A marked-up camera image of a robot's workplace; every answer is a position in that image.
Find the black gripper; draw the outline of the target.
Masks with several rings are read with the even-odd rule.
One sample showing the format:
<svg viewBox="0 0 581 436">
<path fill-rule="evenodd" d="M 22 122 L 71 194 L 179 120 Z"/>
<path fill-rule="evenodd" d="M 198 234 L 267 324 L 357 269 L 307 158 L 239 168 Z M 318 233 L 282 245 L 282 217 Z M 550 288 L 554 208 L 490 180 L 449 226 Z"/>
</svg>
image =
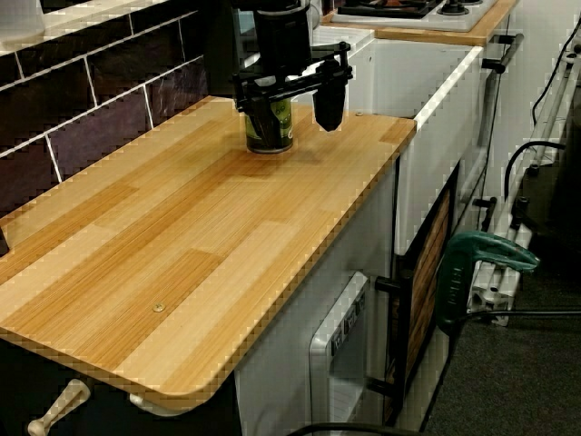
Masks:
<svg viewBox="0 0 581 436">
<path fill-rule="evenodd" d="M 261 139 L 281 139 L 280 100 L 312 93 L 317 123 L 335 131 L 353 77 L 350 44 L 312 46 L 306 11 L 253 14 L 260 59 L 233 76 L 237 110 L 250 117 Z"/>
</svg>

